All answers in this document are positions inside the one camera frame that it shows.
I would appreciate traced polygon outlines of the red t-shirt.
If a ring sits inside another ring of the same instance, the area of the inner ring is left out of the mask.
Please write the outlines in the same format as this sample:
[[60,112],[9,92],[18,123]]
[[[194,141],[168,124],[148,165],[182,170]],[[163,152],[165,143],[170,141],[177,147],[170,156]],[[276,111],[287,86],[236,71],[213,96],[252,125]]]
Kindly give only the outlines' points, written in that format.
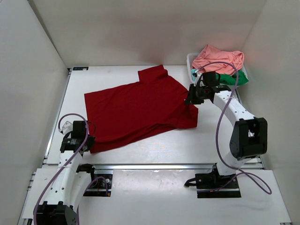
[[123,147],[174,129],[197,127],[198,108],[188,90],[162,66],[138,71],[139,81],[84,95],[91,153]]

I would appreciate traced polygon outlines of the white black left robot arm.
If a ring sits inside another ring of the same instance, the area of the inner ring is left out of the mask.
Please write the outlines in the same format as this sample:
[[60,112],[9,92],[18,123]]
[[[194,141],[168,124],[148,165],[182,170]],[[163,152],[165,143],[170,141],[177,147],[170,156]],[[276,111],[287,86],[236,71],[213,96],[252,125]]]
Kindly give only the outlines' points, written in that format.
[[82,158],[94,144],[88,134],[87,121],[74,121],[72,130],[65,133],[56,173],[46,185],[33,210],[35,225],[77,225],[78,206],[87,186],[98,182],[98,175],[91,164]]

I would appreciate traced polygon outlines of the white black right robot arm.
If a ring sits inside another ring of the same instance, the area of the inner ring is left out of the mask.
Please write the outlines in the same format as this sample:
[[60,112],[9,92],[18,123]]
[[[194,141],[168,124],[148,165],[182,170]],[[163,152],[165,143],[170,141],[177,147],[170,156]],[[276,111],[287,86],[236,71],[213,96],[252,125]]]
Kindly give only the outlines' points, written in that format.
[[228,187],[238,174],[237,171],[249,160],[267,152],[268,123],[265,118],[258,118],[248,112],[234,96],[234,90],[221,85],[220,74],[206,72],[197,75],[189,86],[187,105],[200,105],[209,99],[221,110],[221,117],[226,117],[232,127],[229,141],[230,151],[213,165],[210,173],[196,174],[186,181],[185,186],[196,186],[201,192],[214,192]]

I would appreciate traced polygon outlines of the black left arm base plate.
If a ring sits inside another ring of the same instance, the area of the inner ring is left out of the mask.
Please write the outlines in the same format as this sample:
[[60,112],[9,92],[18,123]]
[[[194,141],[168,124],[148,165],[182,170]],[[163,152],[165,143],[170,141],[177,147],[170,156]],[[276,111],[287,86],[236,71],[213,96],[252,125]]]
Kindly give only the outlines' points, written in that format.
[[89,185],[83,196],[110,197],[113,184],[113,170],[96,170],[94,182]]

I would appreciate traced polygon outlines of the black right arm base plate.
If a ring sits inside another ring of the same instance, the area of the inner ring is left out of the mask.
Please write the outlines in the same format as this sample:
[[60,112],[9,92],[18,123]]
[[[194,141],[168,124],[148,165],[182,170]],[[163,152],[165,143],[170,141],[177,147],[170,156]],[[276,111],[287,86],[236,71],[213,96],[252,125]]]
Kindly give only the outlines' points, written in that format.
[[235,175],[219,176],[215,173],[197,173],[188,179],[185,187],[196,187],[197,198],[241,198],[240,188]]

